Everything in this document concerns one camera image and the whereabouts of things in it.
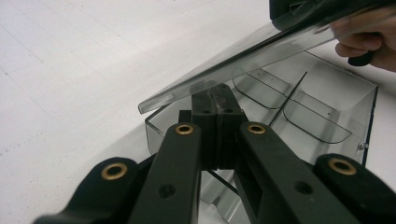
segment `brass screw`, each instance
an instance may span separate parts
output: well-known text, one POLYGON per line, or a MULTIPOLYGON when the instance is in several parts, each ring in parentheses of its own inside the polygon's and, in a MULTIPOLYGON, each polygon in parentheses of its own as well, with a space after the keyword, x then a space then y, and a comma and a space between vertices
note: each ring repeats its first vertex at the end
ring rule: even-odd
POLYGON ((194 128, 191 125, 182 124, 176 127, 176 133, 178 134, 190 134, 194 131, 194 128))
POLYGON ((116 162, 109 164, 102 170, 102 178, 105 180, 115 180, 123 177, 128 171, 124 163, 116 162))
POLYGON ((331 158, 329 160, 329 166, 341 175, 355 175, 358 172, 356 167, 350 164, 349 161, 337 158, 331 158))
POLYGON ((247 130, 251 133, 265 133, 265 128, 260 124, 249 124, 247 130))

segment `human hand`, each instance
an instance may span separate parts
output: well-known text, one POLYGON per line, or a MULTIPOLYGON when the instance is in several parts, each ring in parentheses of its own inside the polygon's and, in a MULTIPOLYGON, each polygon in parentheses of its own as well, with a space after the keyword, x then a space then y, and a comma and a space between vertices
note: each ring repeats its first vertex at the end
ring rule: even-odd
POLYGON ((396 72, 395 13, 394 7, 387 7, 333 22, 331 27, 339 40, 335 46, 337 54, 359 57, 370 50, 374 52, 371 65, 396 72), (343 35, 360 28, 363 29, 358 33, 343 35))

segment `transparent lid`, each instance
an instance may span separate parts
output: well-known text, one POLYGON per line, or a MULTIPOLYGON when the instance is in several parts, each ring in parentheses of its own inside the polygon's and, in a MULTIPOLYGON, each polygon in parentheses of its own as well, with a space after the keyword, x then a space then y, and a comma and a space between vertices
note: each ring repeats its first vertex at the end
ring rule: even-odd
POLYGON ((394 0, 308 1, 293 13, 264 25, 149 97, 139 104, 139 111, 142 114, 149 112, 327 41, 358 33, 395 13, 394 0), (359 16, 380 7, 389 10, 381 11, 364 27, 337 32, 332 26, 333 21, 359 16))

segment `brass ring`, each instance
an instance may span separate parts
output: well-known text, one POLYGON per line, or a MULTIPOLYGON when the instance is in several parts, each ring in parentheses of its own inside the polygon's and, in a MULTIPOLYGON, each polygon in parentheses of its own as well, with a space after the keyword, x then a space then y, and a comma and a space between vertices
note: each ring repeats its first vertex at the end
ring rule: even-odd
POLYGON ((183 124, 176 127, 176 133, 178 134, 190 134, 194 131, 191 125, 183 124))
POLYGON ((265 128, 260 124, 249 124, 247 130, 251 133, 265 133, 265 128))
POLYGON ((128 167, 121 162, 109 164, 102 170, 102 178, 106 180, 115 180, 123 177, 128 171, 128 167))
POLYGON ((337 173, 342 175, 355 175, 358 171, 356 167, 349 163, 349 161, 341 160, 337 158, 331 158, 329 160, 329 166, 337 173))

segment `white surface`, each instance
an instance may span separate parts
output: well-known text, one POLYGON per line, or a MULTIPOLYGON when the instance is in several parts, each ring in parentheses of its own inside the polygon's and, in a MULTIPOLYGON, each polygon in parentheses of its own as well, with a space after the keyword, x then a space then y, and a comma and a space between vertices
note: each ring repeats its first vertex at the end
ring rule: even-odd
MULTIPOLYGON (((59 212, 100 161, 145 159, 138 103, 267 23, 267 5, 0 0, 0 223, 59 212)), ((313 51, 346 66, 333 43, 313 51)), ((368 167, 396 189, 396 76, 353 69, 380 86, 368 167)))

